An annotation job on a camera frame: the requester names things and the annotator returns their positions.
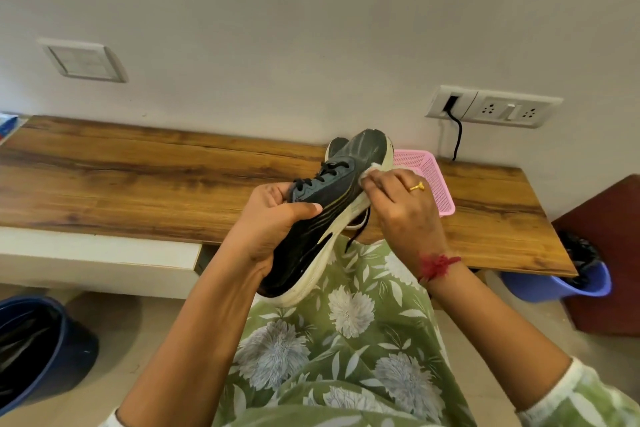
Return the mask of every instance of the hand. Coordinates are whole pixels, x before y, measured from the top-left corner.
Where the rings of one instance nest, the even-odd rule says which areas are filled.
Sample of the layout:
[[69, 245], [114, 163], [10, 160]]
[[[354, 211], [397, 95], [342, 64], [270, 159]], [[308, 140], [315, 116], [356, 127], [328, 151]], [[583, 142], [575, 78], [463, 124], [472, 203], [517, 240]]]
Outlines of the hand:
[[[424, 184], [424, 190], [409, 188]], [[421, 255], [450, 255], [438, 207], [427, 181], [407, 169], [372, 171], [362, 188], [378, 213], [382, 233], [414, 277], [422, 275]]]
[[263, 184], [253, 189], [240, 218], [220, 247], [265, 277], [273, 265], [273, 250], [296, 221], [309, 220], [322, 211], [315, 203], [287, 203], [291, 183]]

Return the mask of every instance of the switch plate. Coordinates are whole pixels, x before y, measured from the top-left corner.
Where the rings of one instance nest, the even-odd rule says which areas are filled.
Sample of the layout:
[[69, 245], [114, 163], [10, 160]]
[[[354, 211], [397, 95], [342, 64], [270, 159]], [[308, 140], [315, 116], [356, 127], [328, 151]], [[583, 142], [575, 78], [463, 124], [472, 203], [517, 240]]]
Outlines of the switch plate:
[[451, 109], [451, 114], [455, 118], [461, 119], [462, 115], [464, 115], [471, 106], [471, 103], [477, 93], [477, 90], [462, 88], [460, 86], [442, 85], [438, 88], [436, 94], [433, 95], [433, 98], [431, 99], [431, 107], [425, 116], [448, 119], [449, 116], [443, 111], [444, 106], [447, 104], [450, 97], [457, 96], [458, 99]]
[[95, 42], [38, 39], [39, 45], [63, 76], [124, 83], [117, 58], [102, 44]]
[[481, 90], [461, 120], [537, 128], [562, 102], [562, 98], [552, 96]]

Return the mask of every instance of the gold ring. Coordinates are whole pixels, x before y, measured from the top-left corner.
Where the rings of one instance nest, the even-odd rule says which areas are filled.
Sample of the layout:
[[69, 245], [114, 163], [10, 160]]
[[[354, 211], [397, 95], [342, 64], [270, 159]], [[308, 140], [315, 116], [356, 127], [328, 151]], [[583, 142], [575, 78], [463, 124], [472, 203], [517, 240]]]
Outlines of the gold ring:
[[407, 189], [407, 191], [412, 191], [413, 189], [420, 189], [421, 191], [424, 191], [424, 184], [422, 184], [422, 181], [420, 181], [417, 185]]

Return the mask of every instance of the wooden tabletop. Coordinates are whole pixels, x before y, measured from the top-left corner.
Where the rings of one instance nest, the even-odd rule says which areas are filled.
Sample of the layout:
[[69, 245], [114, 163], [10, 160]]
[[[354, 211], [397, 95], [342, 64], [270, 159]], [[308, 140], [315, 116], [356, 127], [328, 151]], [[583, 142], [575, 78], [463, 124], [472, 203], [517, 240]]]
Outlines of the wooden tabletop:
[[[0, 146], [0, 226], [220, 243], [251, 190], [311, 177], [322, 146], [32, 117]], [[572, 276], [521, 169], [439, 160], [474, 268]], [[358, 239], [382, 237], [377, 217]]]

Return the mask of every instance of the black sneaker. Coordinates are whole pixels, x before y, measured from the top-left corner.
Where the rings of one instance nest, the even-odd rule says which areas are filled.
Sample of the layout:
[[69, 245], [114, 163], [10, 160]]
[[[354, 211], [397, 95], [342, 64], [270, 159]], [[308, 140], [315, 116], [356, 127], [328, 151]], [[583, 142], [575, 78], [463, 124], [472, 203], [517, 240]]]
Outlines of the black sneaker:
[[[330, 157], [334, 156], [340, 149], [346, 146], [349, 143], [349, 140], [345, 137], [336, 137], [329, 145], [326, 147], [326, 151], [324, 152], [324, 160], [329, 160]], [[365, 223], [369, 221], [369, 214], [371, 213], [371, 207], [365, 209], [362, 213], [356, 216], [346, 227], [345, 230], [359, 230], [361, 229]]]
[[273, 269], [258, 289], [268, 302], [289, 307], [311, 292], [340, 232], [371, 204], [358, 177], [372, 164], [391, 169], [394, 148], [384, 133], [368, 128], [323, 162], [315, 178], [294, 181], [289, 201], [320, 203], [323, 210], [293, 225], [273, 252]]

